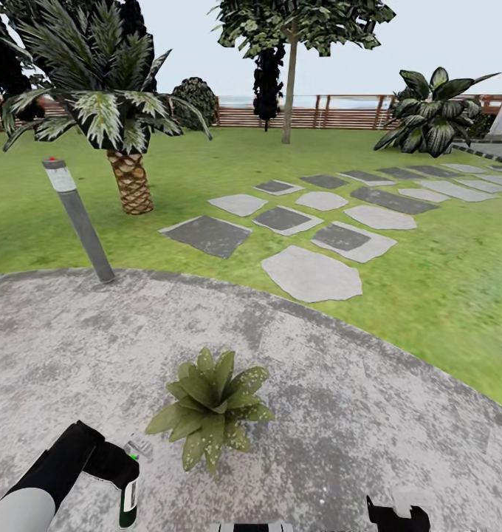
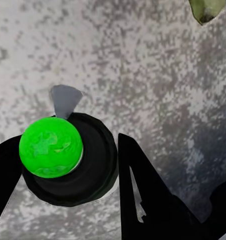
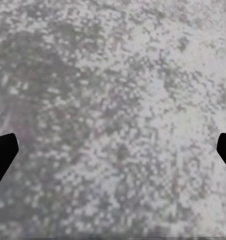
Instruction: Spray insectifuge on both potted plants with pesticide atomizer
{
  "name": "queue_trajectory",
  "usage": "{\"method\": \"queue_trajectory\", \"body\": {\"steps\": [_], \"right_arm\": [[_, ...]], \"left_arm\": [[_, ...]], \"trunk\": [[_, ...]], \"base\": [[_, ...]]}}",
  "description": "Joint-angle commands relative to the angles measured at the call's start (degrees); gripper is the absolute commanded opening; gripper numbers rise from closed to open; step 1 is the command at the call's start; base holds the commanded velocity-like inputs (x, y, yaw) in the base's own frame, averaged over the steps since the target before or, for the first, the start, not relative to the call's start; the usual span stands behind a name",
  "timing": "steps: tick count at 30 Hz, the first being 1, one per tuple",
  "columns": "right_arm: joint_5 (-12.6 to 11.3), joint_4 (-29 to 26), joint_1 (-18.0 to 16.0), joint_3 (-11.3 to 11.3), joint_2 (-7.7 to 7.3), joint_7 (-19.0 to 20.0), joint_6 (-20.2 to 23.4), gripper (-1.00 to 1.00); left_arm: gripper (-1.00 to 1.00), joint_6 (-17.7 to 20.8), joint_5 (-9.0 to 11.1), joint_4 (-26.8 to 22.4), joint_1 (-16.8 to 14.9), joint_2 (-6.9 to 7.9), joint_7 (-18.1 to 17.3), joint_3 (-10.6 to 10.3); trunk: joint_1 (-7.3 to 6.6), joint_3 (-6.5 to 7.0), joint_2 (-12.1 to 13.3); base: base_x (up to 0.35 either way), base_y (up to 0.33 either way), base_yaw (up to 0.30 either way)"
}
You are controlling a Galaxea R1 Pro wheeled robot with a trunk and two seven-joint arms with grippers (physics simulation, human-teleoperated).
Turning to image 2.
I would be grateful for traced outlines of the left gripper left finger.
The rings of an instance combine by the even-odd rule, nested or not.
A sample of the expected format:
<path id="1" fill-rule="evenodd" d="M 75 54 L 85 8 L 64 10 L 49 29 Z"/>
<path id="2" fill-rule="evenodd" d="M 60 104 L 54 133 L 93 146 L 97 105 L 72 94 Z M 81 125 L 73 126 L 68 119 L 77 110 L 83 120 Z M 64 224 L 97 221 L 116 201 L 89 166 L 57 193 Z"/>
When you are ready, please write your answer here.
<path id="1" fill-rule="evenodd" d="M 0 216 L 22 174 L 19 156 L 21 136 L 22 134 L 0 143 Z"/>

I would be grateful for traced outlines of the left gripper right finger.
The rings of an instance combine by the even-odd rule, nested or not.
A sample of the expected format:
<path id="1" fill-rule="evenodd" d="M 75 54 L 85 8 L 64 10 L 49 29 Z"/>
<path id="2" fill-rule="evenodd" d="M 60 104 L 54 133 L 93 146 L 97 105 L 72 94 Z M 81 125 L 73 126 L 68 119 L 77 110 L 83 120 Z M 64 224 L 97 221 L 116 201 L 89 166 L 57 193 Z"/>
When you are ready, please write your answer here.
<path id="1" fill-rule="evenodd" d="M 203 240 L 138 143 L 118 134 L 122 240 Z M 132 168 L 149 223 L 137 218 Z"/>

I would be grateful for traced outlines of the insectifuge atomizer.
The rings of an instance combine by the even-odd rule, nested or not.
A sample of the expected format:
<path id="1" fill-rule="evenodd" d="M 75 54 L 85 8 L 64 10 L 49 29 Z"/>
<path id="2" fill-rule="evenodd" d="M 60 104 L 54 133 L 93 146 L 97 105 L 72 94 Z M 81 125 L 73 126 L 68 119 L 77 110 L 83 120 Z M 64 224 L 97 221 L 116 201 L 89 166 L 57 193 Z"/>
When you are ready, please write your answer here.
<path id="1" fill-rule="evenodd" d="M 80 90 L 59 84 L 51 95 L 55 116 L 29 125 L 19 142 L 28 189 L 53 206 L 70 208 L 113 194 L 119 187 L 113 134 L 101 120 L 73 112 Z"/>

